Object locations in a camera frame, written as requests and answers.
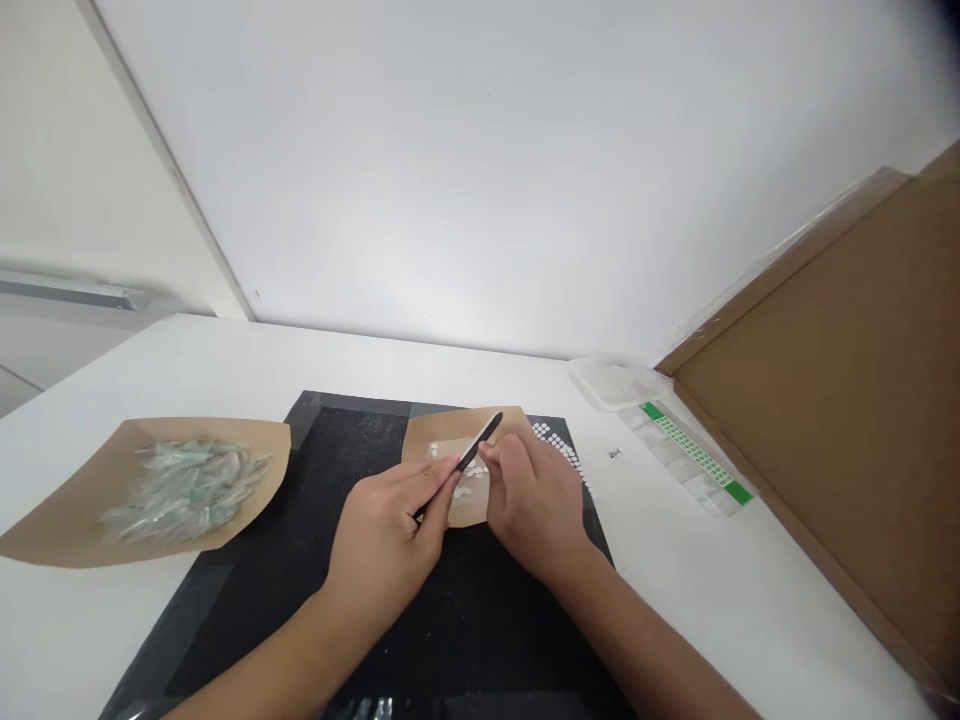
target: green tape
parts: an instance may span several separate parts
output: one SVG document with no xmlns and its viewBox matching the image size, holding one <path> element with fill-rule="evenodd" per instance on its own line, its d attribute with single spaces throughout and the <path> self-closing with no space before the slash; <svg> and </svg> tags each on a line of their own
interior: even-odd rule
<svg viewBox="0 0 960 720">
<path fill-rule="evenodd" d="M 662 417 L 666 417 L 666 415 L 660 412 L 657 406 L 654 405 L 653 403 L 647 403 L 646 405 L 642 406 L 640 409 L 643 410 L 647 415 L 652 417 L 654 420 L 659 420 Z"/>
<path fill-rule="evenodd" d="M 673 420 L 664 415 L 656 405 L 646 403 L 642 405 L 640 409 L 649 415 L 667 436 L 677 443 L 697 465 L 702 467 L 710 477 L 716 480 L 720 487 L 730 493 L 730 496 L 734 500 L 741 505 L 746 505 L 753 499 L 753 495 L 751 495 L 743 485 L 737 482 L 737 479 L 733 477 L 733 475 L 720 467 L 716 460 L 710 457 L 710 455 L 689 435 L 681 430 Z"/>
</svg>

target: hand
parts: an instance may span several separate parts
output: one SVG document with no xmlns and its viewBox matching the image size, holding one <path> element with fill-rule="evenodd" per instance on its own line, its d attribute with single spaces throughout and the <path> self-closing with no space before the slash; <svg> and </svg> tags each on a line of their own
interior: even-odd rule
<svg viewBox="0 0 960 720">
<path fill-rule="evenodd" d="M 529 428 L 506 427 L 479 452 L 490 470 L 490 529 L 517 562 L 562 592 L 599 552 L 583 529 L 580 474 Z"/>
<path fill-rule="evenodd" d="M 345 623 L 375 643 L 410 604 L 440 558 L 457 458 L 404 463 L 360 480 L 340 515 L 320 590 Z M 415 514 L 427 505 L 423 522 Z"/>
</svg>

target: left hand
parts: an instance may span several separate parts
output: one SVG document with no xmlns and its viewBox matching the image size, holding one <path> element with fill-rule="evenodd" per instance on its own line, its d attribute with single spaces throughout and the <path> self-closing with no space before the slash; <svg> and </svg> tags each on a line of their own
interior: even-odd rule
<svg viewBox="0 0 960 720">
<path fill-rule="evenodd" d="M 460 479 L 457 461 L 403 463 L 360 480 L 347 496 L 319 594 L 371 645 L 410 604 L 440 558 Z M 424 505 L 418 525 L 415 514 Z"/>
</svg>

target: brown cardboard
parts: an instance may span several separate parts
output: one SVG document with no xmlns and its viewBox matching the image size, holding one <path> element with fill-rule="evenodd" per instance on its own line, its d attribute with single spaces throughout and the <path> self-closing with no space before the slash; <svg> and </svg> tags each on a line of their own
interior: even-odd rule
<svg viewBox="0 0 960 720">
<path fill-rule="evenodd" d="M 430 443 L 437 443 L 437 457 L 459 455 L 483 428 L 484 423 L 496 412 L 503 413 L 503 420 L 491 436 L 496 442 L 500 431 L 508 425 L 530 428 L 530 421 L 519 407 L 473 408 L 422 415 L 413 418 L 407 425 L 403 438 L 401 459 L 403 462 L 423 460 L 430 457 Z M 483 461 L 478 457 L 477 464 Z M 458 487 L 469 489 L 469 495 L 454 498 L 450 504 L 447 520 L 450 527 L 468 527 L 487 521 L 487 500 L 490 496 L 488 475 L 464 477 Z"/>
<path fill-rule="evenodd" d="M 130 484 L 143 477 L 135 451 L 155 442 L 209 438 L 241 442 L 254 457 L 273 454 L 267 474 L 236 517 L 190 542 L 160 546 L 104 543 L 100 515 L 123 503 Z M 290 426 L 232 418 L 126 420 L 52 495 L 0 537 L 0 555 L 36 565 L 88 568 L 150 560 L 222 547 L 260 514 L 287 471 Z"/>
<path fill-rule="evenodd" d="M 918 681 L 960 691 L 960 170 L 882 170 L 658 370 Z"/>
</svg>

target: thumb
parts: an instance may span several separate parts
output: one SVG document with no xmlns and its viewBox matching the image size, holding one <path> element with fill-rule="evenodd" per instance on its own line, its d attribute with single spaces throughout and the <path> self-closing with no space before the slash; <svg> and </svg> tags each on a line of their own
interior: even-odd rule
<svg viewBox="0 0 960 720">
<path fill-rule="evenodd" d="M 420 529 L 417 531 L 418 538 L 422 535 L 429 541 L 432 538 L 443 537 L 443 533 L 447 529 L 450 503 L 453 502 L 453 491 L 456 489 L 457 483 L 460 482 L 460 477 L 461 475 L 458 472 L 451 473 L 450 477 L 437 490 L 437 494 L 433 496 L 430 504 L 427 505 L 426 512 L 423 514 L 423 522 L 420 523 Z"/>
<path fill-rule="evenodd" d="M 487 518 L 501 514 L 507 505 L 507 489 L 503 484 L 503 468 L 500 467 L 500 447 L 480 443 L 477 453 L 490 471 L 490 496 L 487 498 Z"/>
</svg>

